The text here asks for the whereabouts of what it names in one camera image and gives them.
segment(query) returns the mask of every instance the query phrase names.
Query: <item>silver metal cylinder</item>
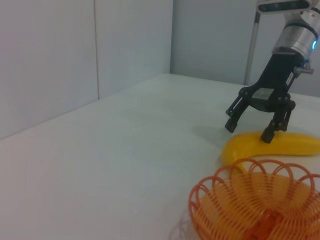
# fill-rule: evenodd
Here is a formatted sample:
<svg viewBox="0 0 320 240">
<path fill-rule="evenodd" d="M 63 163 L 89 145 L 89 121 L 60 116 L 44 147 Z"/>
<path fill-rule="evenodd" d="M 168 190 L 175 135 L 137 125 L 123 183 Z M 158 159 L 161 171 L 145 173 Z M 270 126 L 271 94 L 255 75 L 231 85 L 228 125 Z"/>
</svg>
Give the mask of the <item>silver metal cylinder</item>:
<svg viewBox="0 0 320 240">
<path fill-rule="evenodd" d="M 307 60 L 316 40 L 316 36 L 302 26 L 287 26 L 283 29 L 272 52 L 298 52 Z"/>
</svg>

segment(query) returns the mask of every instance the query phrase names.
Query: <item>white table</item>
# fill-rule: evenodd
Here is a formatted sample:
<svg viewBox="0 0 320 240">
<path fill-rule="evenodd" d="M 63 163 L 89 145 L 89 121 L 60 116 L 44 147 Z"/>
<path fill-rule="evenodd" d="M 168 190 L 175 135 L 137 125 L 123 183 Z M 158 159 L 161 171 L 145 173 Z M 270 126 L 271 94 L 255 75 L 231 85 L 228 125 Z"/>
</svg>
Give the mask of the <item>white table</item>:
<svg viewBox="0 0 320 240">
<path fill-rule="evenodd" d="M 159 75 L 0 141 L 0 239 L 193 239 L 188 196 L 221 165 L 241 87 Z M 320 99 L 293 99 L 288 130 L 320 136 Z M 236 133 L 271 118 L 249 108 Z"/>
</svg>

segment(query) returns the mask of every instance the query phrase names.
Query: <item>orange basket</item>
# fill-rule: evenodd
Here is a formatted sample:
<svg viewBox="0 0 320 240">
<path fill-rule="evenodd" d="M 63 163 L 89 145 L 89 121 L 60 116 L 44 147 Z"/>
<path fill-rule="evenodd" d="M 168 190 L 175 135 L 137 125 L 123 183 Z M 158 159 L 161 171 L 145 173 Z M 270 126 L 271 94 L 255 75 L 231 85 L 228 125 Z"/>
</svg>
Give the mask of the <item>orange basket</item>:
<svg viewBox="0 0 320 240">
<path fill-rule="evenodd" d="M 246 173 L 237 166 L 245 162 L 251 163 Z M 268 163 L 277 166 L 271 173 L 265 169 Z M 305 176 L 296 180 L 292 168 L 303 170 Z M 222 179 L 219 174 L 225 170 L 229 176 Z M 288 176 L 278 174 L 281 170 Z M 320 193 L 315 190 L 315 178 L 320 175 L 294 163 L 238 160 L 192 189 L 193 226 L 203 240 L 320 240 Z"/>
</svg>

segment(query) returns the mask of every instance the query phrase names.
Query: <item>yellow banana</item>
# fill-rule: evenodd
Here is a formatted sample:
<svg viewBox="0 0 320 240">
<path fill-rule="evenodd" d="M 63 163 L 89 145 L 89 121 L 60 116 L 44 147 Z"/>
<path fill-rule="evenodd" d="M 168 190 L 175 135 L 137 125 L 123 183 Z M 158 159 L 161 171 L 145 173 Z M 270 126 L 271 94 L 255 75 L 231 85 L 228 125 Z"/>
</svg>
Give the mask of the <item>yellow banana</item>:
<svg viewBox="0 0 320 240">
<path fill-rule="evenodd" d="M 242 133 L 232 137 L 222 150 L 222 162 L 232 165 L 239 159 L 263 155 L 314 156 L 320 154 L 320 139 L 314 136 L 276 132 L 270 144 L 263 142 L 262 132 Z"/>
</svg>

